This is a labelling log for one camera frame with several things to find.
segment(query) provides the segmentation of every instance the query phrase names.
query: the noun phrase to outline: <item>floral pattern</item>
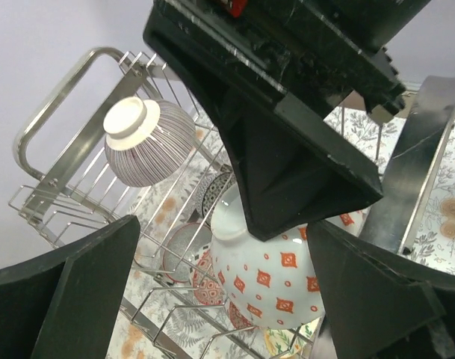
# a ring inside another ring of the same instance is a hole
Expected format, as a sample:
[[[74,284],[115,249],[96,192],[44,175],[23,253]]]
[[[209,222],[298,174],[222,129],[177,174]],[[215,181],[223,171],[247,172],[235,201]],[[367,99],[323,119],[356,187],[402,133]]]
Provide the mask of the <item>floral pattern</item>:
[[[326,122],[333,129],[341,132],[341,109],[334,110]],[[219,161],[228,163],[225,151],[220,150],[222,145],[218,134],[211,132],[207,136],[205,135],[208,130],[204,127],[209,125],[209,121],[204,113],[201,113],[197,123],[201,125],[197,128],[197,137],[199,139],[205,137],[204,145],[212,153],[220,151]],[[403,124],[404,119],[395,118],[383,127],[377,159],[380,173],[384,171],[388,163]],[[350,143],[372,160],[376,159],[378,127],[367,118],[365,113],[346,109],[343,130],[344,137]],[[185,222],[195,208],[192,193],[196,184],[201,180],[208,162],[201,155],[194,157],[185,166],[182,175],[183,168],[180,168],[173,177],[153,186],[146,195],[140,196],[131,207],[131,212],[134,212],[140,219],[145,234],[141,238],[136,259],[148,268],[157,269],[161,255],[161,251],[157,250],[158,244],[151,239],[156,239],[158,243],[162,242],[169,229],[178,223]],[[176,177],[179,175],[182,180],[176,183]],[[170,188],[172,191],[165,197]],[[455,274],[455,128],[440,164],[414,248],[407,257],[417,263]],[[157,286],[150,275],[133,270],[126,286],[125,297],[134,306],[139,307],[151,288]],[[196,302],[191,291],[182,291],[180,288],[179,294],[186,296],[193,303]],[[159,327],[170,310],[177,304],[181,303],[171,292],[160,290],[149,297],[142,307],[141,313]],[[224,328],[234,329],[224,308],[206,309],[205,312]],[[192,358],[199,358],[211,336],[218,334],[218,331],[202,319],[196,311],[179,309],[173,312],[164,327],[164,333]],[[263,333],[259,329],[242,331],[235,336],[264,358],[270,357],[264,343]],[[205,357],[209,359],[251,358],[226,337],[218,337],[214,340]],[[108,358],[158,359],[163,358],[163,355],[120,314],[111,339]]]
[[[300,328],[300,334],[302,334],[307,339],[311,339],[316,327],[318,326],[318,323],[319,319],[316,319],[313,322],[310,322],[309,324],[303,325]],[[298,353],[300,352],[300,350],[302,350],[302,347],[310,345],[308,343],[305,343],[298,337],[294,341],[293,346],[290,348],[293,339],[294,335],[288,330],[264,329],[265,345],[267,346],[267,350],[273,356],[287,352],[281,358],[284,359],[304,358],[301,357]]]

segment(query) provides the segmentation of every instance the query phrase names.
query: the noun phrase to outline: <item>stainless steel dish rack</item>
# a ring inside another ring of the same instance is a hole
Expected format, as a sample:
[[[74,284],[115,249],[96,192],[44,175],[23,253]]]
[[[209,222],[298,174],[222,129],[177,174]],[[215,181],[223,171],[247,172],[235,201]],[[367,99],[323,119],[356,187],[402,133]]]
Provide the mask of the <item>stainless steel dish rack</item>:
[[[116,61],[117,66],[119,66],[122,72],[120,80],[90,119],[80,129],[76,129],[76,134],[67,142],[66,147],[61,151],[51,168],[46,172],[39,171],[27,159],[28,144],[46,124],[48,119],[57,111],[60,104],[80,82],[81,78],[85,76],[93,63],[101,57],[112,58]],[[224,310],[223,305],[204,306],[194,303],[185,293],[192,292],[195,288],[173,286],[171,283],[166,282],[164,276],[166,271],[161,270],[158,263],[154,261],[155,255],[160,251],[169,251],[179,259],[179,262],[182,261],[194,267],[194,264],[186,260],[183,255],[179,256],[166,247],[164,241],[168,233],[165,233],[164,238],[155,238],[149,233],[149,228],[152,227],[155,216],[161,211],[164,201],[168,198],[174,186],[182,185],[185,168],[197,153],[200,153],[206,159],[207,163],[203,173],[200,175],[201,179],[211,168],[220,170],[223,165],[218,160],[220,150],[216,153],[211,153],[203,143],[210,133],[216,132],[215,127],[209,123],[199,121],[199,114],[202,112],[202,109],[191,96],[188,89],[176,77],[176,74],[156,54],[152,56],[148,56],[145,53],[135,55],[131,52],[123,53],[113,48],[98,48],[89,51],[71,69],[65,79],[53,90],[52,94],[40,106],[40,110],[30,119],[28,125],[22,129],[16,138],[13,148],[15,160],[36,182],[34,185],[22,185],[10,200],[9,205],[53,248],[64,245],[70,240],[79,238],[90,231],[97,230],[107,223],[116,220],[125,214],[128,208],[130,208],[130,212],[135,214],[143,199],[149,196],[151,188],[142,188],[139,190],[138,188],[125,187],[111,172],[103,155],[102,148],[102,138],[104,135],[102,120],[106,112],[118,100],[135,94],[149,98],[163,97],[171,102],[178,103],[187,110],[192,110],[196,126],[204,129],[206,135],[203,139],[197,140],[195,151],[191,154],[184,167],[181,167],[176,172],[176,178],[171,181],[170,187],[164,194],[163,201],[159,203],[150,219],[143,223],[142,236],[151,241],[155,250],[149,256],[141,256],[144,261],[141,261],[140,257],[136,257],[132,268],[136,271],[152,275],[156,285],[145,294],[144,300],[138,306],[133,305],[127,298],[124,298],[120,312],[133,325],[136,325],[154,343],[155,347],[162,350],[169,358],[191,358],[183,348],[180,348],[164,333],[164,327],[169,321],[170,316],[176,310],[180,309],[195,312],[218,332],[208,340],[207,345],[200,355],[201,358],[204,358],[208,354],[211,344],[219,337],[228,337],[253,358],[264,358],[264,356],[259,354],[255,349],[250,348],[236,336],[237,333],[250,328],[241,330],[224,328],[223,325],[216,322],[205,312],[206,308],[210,310]],[[414,209],[410,214],[411,223],[417,221],[418,219],[416,218],[418,216],[421,218],[424,199],[428,198],[429,194],[429,184],[434,180],[439,160],[442,157],[441,154],[445,148],[446,140],[451,130],[450,125],[453,120],[450,117],[454,117],[450,113],[447,115],[449,116],[448,125],[442,130],[444,135],[439,143],[435,144],[435,148],[430,151],[431,158],[435,157],[432,162],[433,164],[429,166],[428,172],[424,174],[423,180],[417,183],[416,188],[418,187],[418,193],[414,194],[414,198],[417,198],[417,200],[414,201]],[[338,116],[339,122],[336,125],[336,129],[341,134],[344,134],[344,128],[346,126],[344,108],[338,110]],[[372,151],[371,157],[374,160],[378,160],[382,128],[372,127],[371,133],[374,133],[377,137],[377,145]],[[185,212],[185,210],[189,209],[188,202],[193,200],[192,197],[195,189],[196,186],[188,195],[188,200],[182,205],[181,211]],[[181,218],[181,215],[181,213],[176,215],[175,221],[170,225],[168,232],[173,229],[175,222]],[[400,236],[402,239],[398,242],[400,243],[398,250],[403,247],[408,248],[411,245],[408,241],[412,241],[412,231],[415,230],[415,226],[411,225],[411,223],[408,229],[398,229],[399,231],[404,230],[403,236]],[[371,228],[372,225],[367,220],[364,229],[372,231]],[[181,303],[170,310],[169,315],[160,326],[157,326],[141,312],[141,309],[146,305],[151,295],[158,291],[168,292]],[[310,341],[308,338],[301,336],[298,330],[292,332],[294,333],[294,340],[300,336],[306,342]]]

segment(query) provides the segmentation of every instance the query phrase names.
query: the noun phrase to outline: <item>bowl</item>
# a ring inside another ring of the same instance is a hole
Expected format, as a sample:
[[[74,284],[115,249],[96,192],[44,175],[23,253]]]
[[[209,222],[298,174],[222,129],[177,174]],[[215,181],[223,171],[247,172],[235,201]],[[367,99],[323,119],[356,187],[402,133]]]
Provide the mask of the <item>bowl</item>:
[[[181,224],[173,228],[164,241],[168,251],[165,250],[162,256],[162,269],[168,272],[166,276],[175,283],[187,283],[191,266],[179,258],[184,254],[184,259],[194,264],[197,252],[209,244],[211,237],[211,230],[199,223]]]
[[[204,305],[219,305],[223,303],[223,290],[219,283],[207,277],[205,273],[211,277],[214,276],[212,269],[211,253],[207,248],[203,247],[202,255],[194,257],[196,268],[191,268],[191,284],[194,290],[194,297],[200,304]]]
[[[211,224],[212,212],[209,210],[213,207],[216,199],[235,184],[235,175],[231,171],[222,173],[207,174],[197,187],[195,199],[196,210],[205,218],[207,224]]]
[[[117,178],[130,187],[166,179],[194,145],[191,116],[163,99],[121,99],[108,111],[103,126],[106,159]]]
[[[357,234],[362,214],[329,218]],[[289,329],[324,313],[307,244],[306,224],[266,242],[247,230],[238,186],[217,202],[211,220],[214,273],[247,320],[261,328]]]

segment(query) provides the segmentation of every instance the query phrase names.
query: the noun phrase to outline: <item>red component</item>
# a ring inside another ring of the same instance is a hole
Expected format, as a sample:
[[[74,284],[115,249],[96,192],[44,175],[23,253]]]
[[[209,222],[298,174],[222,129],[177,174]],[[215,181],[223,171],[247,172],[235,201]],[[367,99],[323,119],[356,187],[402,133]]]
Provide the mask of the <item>red component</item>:
[[[248,0],[232,0],[232,7],[229,9],[229,12],[233,17],[239,17],[244,11],[245,5],[247,5]]]
[[[239,17],[249,0],[216,0],[233,16]]]

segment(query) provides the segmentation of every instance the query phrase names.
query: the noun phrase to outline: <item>dish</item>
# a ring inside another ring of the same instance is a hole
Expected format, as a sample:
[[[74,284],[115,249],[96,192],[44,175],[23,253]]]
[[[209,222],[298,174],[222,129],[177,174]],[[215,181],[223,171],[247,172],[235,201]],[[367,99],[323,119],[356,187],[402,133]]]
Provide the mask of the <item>dish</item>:
[[[318,325],[318,322],[319,319],[316,319],[315,321],[310,322],[309,324],[303,325],[300,328],[299,333],[302,334],[305,338],[311,339]],[[287,329],[264,330],[265,345],[267,346],[267,350],[270,352],[271,355],[275,356],[288,351],[288,353],[281,356],[282,359],[292,358],[296,356],[298,353],[300,353],[300,351],[302,351],[304,347],[310,346],[309,343],[306,343],[304,340],[297,337],[294,341],[293,346],[289,349],[293,339],[294,334]]]
[[[227,171],[220,174],[207,174],[196,190],[196,209],[205,218],[205,222],[210,225],[213,207],[216,199],[235,183],[233,172]]]
[[[189,261],[194,261],[197,251],[211,241],[212,232],[207,226],[201,226],[199,223],[182,224],[173,228],[167,238],[165,247],[177,254],[184,255]],[[164,251],[162,256],[162,269],[170,271],[166,276],[175,283],[186,283],[189,281],[190,266],[182,262],[178,256]]]
[[[252,323],[247,320],[245,316],[239,312],[239,309],[235,306],[234,303],[229,301],[229,309],[227,310],[229,314],[229,319],[235,329],[242,329],[247,327],[252,327]]]
[[[362,215],[350,213],[329,221],[356,234]],[[211,229],[214,273],[235,306],[254,325],[297,328],[323,314],[306,224],[259,241],[247,230],[236,184],[217,202]]]
[[[194,290],[194,297],[204,305],[219,305],[223,303],[223,290],[219,283],[204,275],[208,273],[214,276],[212,269],[212,258],[209,249],[205,250],[201,258],[196,262],[196,269],[193,270],[191,283]]]
[[[117,178],[131,187],[164,180],[184,163],[194,145],[191,116],[163,99],[121,99],[108,111],[103,126],[106,159]]]

